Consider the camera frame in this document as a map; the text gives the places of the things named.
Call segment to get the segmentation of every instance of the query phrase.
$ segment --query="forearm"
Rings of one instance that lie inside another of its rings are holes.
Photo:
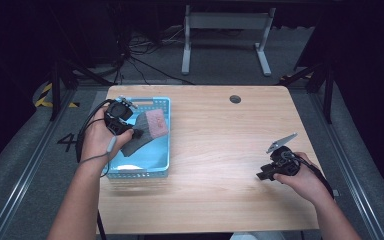
[[[93,165],[77,169],[48,239],[95,239],[100,171]]]
[[[323,239],[360,239],[333,199],[314,204]]]

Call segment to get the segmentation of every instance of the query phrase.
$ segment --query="gray floor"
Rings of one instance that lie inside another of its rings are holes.
[[[170,77],[130,60],[121,69],[121,84],[273,85],[293,73],[312,29],[273,29],[266,46],[272,76],[264,77],[253,44],[259,32],[195,32],[190,74],[181,75],[183,45],[178,42],[136,58]],[[115,74],[108,80],[115,79]],[[323,89],[307,94],[301,80],[290,87],[291,96],[307,130],[326,177],[339,196],[336,200],[363,239],[384,239],[384,182],[358,131],[353,125],[340,91],[334,89],[332,125],[320,114]],[[48,121],[51,109],[40,107],[0,155],[0,239],[44,239],[76,167],[74,145],[66,152],[58,140],[76,134],[89,113],[97,93],[107,88],[82,81],[75,92],[62,89],[66,102],[60,118]],[[13,190],[20,195],[11,196]],[[300,239],[299,232],[285,232],[287,239]],[[110,239],[137,239],[111,236]],[[318,230],[305,231],[305,239],[320,239]]]

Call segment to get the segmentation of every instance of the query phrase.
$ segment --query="metal bar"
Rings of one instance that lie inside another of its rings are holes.
[[[384,232],[373,212],[372,206],[369,203],[366,192],[362,188],[360,181],[358,180],[353,167],[345,154],[344,149],[339,141],[335,129],[331,124],[328,124],[324,118],[323,108],[321,100],[315,94],[309,94],[311,103],[316,109],[319,120],[323,123],[326,133],[328,134],[330,141],[332,142],[335,152],[337,154],[339,168],[347,182],[347,185],[351,191],[351,195],[357,205],[358,210],[363,218],[364,223],[372,237],[372,239],[384,239]]]
[[[0,239],[3,238],[11,222],[11,219],[15,215],[15,212],[17,211],[21,201],[23,200],[24,195],[26,194],[27,189],[29,188],[30,183],[33,180],[33,177],[35,176],[36,171],[43,160],[43,154],[45,152],[46,147],[48,146],[49,140],[51,139],[56,127],[61,121],[63,113],[68,108],[69,103],[73,99],[74,93],[74,90],[68,90],[65,94],[62,101],[62,109],[60,111],[60,114],[57,114],[54,121],[49,122],[42,138],[40,139],[35,151],[33,152],[32,157],[24,168],[23,173],[21,174],[17,184],[12,190],[12,193],[9,196],[5,206],[3,207],[0,213]]]

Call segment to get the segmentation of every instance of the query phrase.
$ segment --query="person's right hand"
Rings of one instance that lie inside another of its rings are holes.
[[[295,154],[303,158],[310,165],[315,166],[308,159],[305,153],[296,152]],[[313,204],[320,201],[325,201],[327,198],[332,199],[323,183],[304,164],[301,164],[300,170],[295,176],[287,176],[276,173],[273,175],[273,178],[281,183],[290,186],[301,197],[310,201]]]

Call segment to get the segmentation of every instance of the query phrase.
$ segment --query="hand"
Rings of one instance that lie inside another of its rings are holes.
[[[307,157],[307,154],[297,152],[299,157],[306,160],[310,165],[315,166]],[[290,186],[302,198],[315,204],[319,201],[325,201],[326,198],[332,199],[323,183],[316,175],[304,164],[300,165],[300,170],[295,176],[274,174],[273,178],[277,181]]]
[[[108,130],[105,125],[105,110],[106,107],[99,109],[90,121],[93,123],[90,124],[89,127],[86,129],[80,163],[82,163],[86,159],[104,155],[107,152],[108,145],[111,139],[114,137],[114,134],[110,130]],[[98,159],[93,159],[90,162],[95,162],[94,165],[99,170],[102,170],[105,164],[107,164],[108,161],[115,157],[121,147],[132,139],[132,135],[133,130],[129,129],[123,134],[116,136],[117,140],[114,144],[112,151],[109,154],[99,157]]]

